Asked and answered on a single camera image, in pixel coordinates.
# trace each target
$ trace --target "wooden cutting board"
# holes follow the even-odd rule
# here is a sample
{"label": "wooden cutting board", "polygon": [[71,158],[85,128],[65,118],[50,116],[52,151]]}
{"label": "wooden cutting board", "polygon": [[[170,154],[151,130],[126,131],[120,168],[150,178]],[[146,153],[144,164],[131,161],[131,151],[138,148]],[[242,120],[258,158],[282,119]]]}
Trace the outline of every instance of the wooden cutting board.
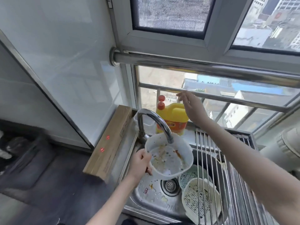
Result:
{"label": "wooden cutting board", "polygon": [[124,132],[132,117],[132,108],[119,105],[96,145],[83,172],[100,177],[105,182],[118,151]]}

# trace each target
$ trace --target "drain strainer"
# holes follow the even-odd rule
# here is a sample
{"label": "drain strainer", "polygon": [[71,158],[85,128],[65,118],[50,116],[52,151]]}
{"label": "drain strainer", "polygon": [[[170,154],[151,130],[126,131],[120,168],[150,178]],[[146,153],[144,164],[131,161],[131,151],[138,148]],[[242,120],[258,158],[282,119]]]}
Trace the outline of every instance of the drain strainer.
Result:
{"label": "drain strainer", "polygon": [[170,197],[177,196],[180,193],[179,183],[175,178],[168,181],[161,181],[160,184],[163,192]]}

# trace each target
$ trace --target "yellow bottle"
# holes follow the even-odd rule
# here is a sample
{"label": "yellow bottle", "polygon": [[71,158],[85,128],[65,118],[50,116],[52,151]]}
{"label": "yellow bottle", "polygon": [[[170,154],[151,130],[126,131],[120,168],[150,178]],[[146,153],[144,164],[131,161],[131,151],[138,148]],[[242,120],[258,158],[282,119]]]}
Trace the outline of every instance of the yellow bottle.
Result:
{"label": "yellow bottle", "polygon": [[[156,113],[167,123],[170,127],[170,130],[173,133],[182,135],[184,133],[186,124],[188,122],[188,116],[185,112],[185,107],[181,103],[171,103],[168,106],[165,106],[165,96],[160,95],[158,97],[159,103],[156,107]],[[156,133],[162,133],[163,130],[156,125]]]}

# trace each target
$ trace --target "white strainer basket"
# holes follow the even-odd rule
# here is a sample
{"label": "white strainer basket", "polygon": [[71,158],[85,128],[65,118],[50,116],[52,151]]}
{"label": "white strainer basket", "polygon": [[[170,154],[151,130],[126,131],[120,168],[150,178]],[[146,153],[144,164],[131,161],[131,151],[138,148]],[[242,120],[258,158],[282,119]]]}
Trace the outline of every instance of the white strainer basket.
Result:
{"label": "white strainer basket", "polygon": [[[199,167],[199,178],[202,178],[202,167],[201,166],[198,167]],[[198,173],[198,169],[197,169],[197,165],[195,164],[193,164],[192,167],[188,169],[186,172],[182,173],[178,178],[180,188],[183,190],[191,179],[197,178],[197,173]],[[207,174],[207,171],[205,169],[203,169],[203,174],[204,174],[204,178],[212,182],[212,178]]]}
{"label": "white strainer basket", "polygon": [[172,133],[174,143],[169,144],[164,133],[148,138],[145,144],[151,153],[150,167],[153,177],[164,181],[178,177],[193,165],[193,149],[178,134]]}
{"label": "white strainer basket", "polygon": [[[203,207],[203,182],[204,182],[204,200],[205,200],[205,208]],[[198,188],[198,180],[197,178],[193,178],[186,185],[184,190],[182,191],[182,204],[186,211],[186,215],[195,223],[199,224],[198,212],[200,212],[200,224],[201,225],[212,225],[215,224],[218,220],[218,217],[221,213],[221,200],[220,194],[215,189],[215,186],[208,182],[207,179],[199,178],[199,188]],[[208,195],[208,188],[210,191],[210,201]]]}

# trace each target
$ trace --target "chrome faucet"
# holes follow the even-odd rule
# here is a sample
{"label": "chrome faucet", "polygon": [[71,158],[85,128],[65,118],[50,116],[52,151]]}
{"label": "chrome faucet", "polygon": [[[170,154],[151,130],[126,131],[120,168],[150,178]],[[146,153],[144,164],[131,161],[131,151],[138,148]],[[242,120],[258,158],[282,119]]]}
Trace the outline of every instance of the chrome faucet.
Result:
{"label": "chrome faucet", "polygon": [[139,136],[138,137],[141,140],[141,143],[145,144],[149,138],[149,136],[145,133],[145,130],[144,130],[143,115],[147,115],[148,117],[152,118],[161,127],[161,129],[163,130],[163,132],[165,133],[165,135],[167,137],[167,141],[169,144],[174,143],[172,132],[171,132],[169,126],[167,125],[167,123],[157,113],[154,113],[153,111],[144,109],[144,108],[140,109],[137,112],[137,123],[139,126]]}

